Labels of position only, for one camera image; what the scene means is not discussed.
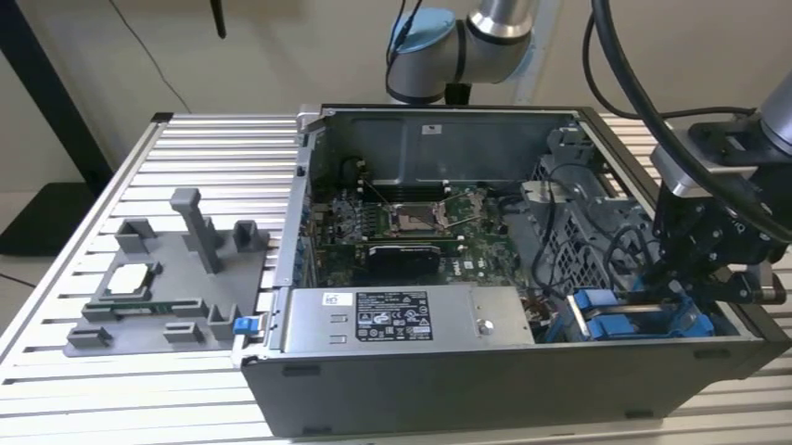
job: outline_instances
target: aluminum extrusion table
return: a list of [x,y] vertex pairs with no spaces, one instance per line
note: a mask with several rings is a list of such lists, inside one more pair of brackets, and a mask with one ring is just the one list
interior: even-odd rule
[[[637,121],[602,115],[649,175],[654,140]],[[272,234],[260,303],[271,298],[296,146],[293,116],[176,115],[151,123],[2,337],[0,443],[164,444],[272,438],[229,351],[69,359],[60,348],[98,285],[125,217],[183,230],[168,205],[177,186],[200,187],[217,229],[253,219]],[[776,264],[792,288],[792,255]],[[766,307],[792,335],[792,299]],[[792,352],[752,378],[713,384],[662,422],[625,422],[345,443],[792,443]]]

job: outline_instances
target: barcode sticker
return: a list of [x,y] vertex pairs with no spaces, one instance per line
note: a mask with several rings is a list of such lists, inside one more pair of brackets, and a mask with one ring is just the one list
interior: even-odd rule
[[352,294],[345,292],[324,292],[323,306],[351,306]]

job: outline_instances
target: blue component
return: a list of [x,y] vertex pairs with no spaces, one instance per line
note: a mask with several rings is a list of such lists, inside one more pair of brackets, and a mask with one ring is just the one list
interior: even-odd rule
[[[400,19],[395,23],[394,39],[398,37],[398,33],[411,13],[406,12],[402,14]],[[412,28],[410,29],[404,43],[398,48],[398,53],[411,53],[438,42],[452,31],[455,21],[454,12],[448,9],[440,7],[422,7],[418,9],[415,18],[412,19]]]
[[602,306],[618,305],[614,291],[607,289],[581,289],[574,294],[574,302],[578,304],[581,311],[587,311],[591,308]]
[[565,326],[563,317],[555,317],[555,320],[547,327],[547,332],[545,333],[545,343],[551,343],[555,341],[555,337],[561,334],[561,330]]
[[[663,304],[657,311],[618,313],[619,302],[611,290],[579,290],[573,298],[581,309],[582,317],[586,319],[589,337],[582,336],[573,313],[559,310],[558,322],[563,322],[566,340],[711,337],[715,334],[715,329],[710,318],[699,312],[693,299],[685,294],[678,297],[675,304]],[[597,308],[614,308],[615,310],[611,310],[614,313],[591,315]],[[558,335],[553,330],[547,333],[553,334],[547,336],[551,338]]]
[[259,317],[241,317],[233,320],[233,335],[252,336],[259,333]]
[[591,339],[602,340],[611,337],[634,335],[634,328],[626,315],[613,314],[594,317],[586,323]]

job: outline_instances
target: circuit board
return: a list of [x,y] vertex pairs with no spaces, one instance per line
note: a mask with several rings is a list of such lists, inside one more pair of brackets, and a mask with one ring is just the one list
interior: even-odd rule
[[[526,288],[496,200],[474,185],[446,187],[446,197],[432,202],[371,202],[343,191],[311,214],[319,287],[472,282]],[[436,270],[372,278],[371,253],[388,247],[436,253]]]

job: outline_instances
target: metal screw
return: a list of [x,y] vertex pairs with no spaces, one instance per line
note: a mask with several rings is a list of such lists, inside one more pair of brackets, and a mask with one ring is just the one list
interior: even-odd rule
[[479,326],[479,334],[483,336],[488,336],[495,330],[495,325],[488,320],[476,320],[475,323]]

